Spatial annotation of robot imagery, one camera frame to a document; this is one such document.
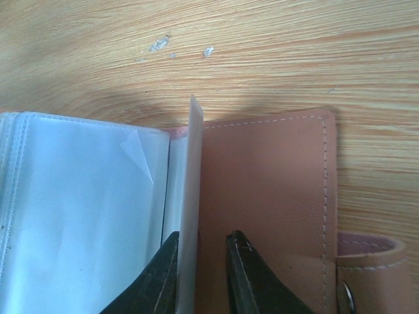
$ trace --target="clear plastic pocket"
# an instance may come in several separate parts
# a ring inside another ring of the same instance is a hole
[[[1,168],[0,312],[99,313],[160,247],[170,136],[43,114],[15,120],[1,141],[12,144]]]

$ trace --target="pink leather cover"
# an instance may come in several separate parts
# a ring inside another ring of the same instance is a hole
[[[195,313],[228,313],[225,237],[233,230],[316,313],[336,313],[333,114],[209,122],[201,164]]]

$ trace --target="white stitching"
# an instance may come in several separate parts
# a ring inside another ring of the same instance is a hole
[[[407,261],[407,258],[404,258],[393,264],[379,265],[379,266],[365,266],[365,267],[338,267],[339,270],[350,270],[350,271],[371,271],[371,270],[384,270],[387,268],[397,267],[401,264],[404,264]]]
[[[319,120],[322,120],[323,117],[321,116],[296,116],[294,118],[283,118],[283,119],[275,119],[275,120],[261,120],[261,121],[253,121],[253,122],[241,122],[241,123],[233,123],[233,124],[220,124],[218,126],[206,126],[204,129],[216,129],[216,128],[229,128],[231,126],[246,126],[248,124],[260,124],[260,123],[269,123],[269,122],[281,122],[281,121],[287,121],[287,120],[294,120],[294,119],[308,119],[308,118],[317,118]],[[177,131],[177,132],[171,132],[171,134],[182,134],[186,133],[185,131]]]
[[[339,242],[345,243],[345,244],[358,244],[358,245],[368,245],[369,247],[380,247],[381,249],[391,250],[392,247],[385,247],[383,245],[378,245],[374,243],[368,243],[368,242],[358,242],[358,241],[345,241],[345,240],[339,240]]]
[[[324,204],[323,204],[323,301],[324,312],[327,313],[327,282],[326,282],[326,219],[327,219],[327,138],[326,138],[326,123],[324,119],[321,120],[323,126],[323,143],[324,143]]]

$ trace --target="white speck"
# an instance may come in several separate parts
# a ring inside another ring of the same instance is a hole
[[[169,36],[164,36],[150,46],[149,52],[160,50],[169,43]]]
[[[212,52],[214,51],[214,47],[208,47],[204,49],[204,57],[209,57],[212,55]]]

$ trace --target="leather strap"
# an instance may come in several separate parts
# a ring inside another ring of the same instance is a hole
[[[417,313],[406,248],[400,241],[340,232],[337,274],[340,314]]]

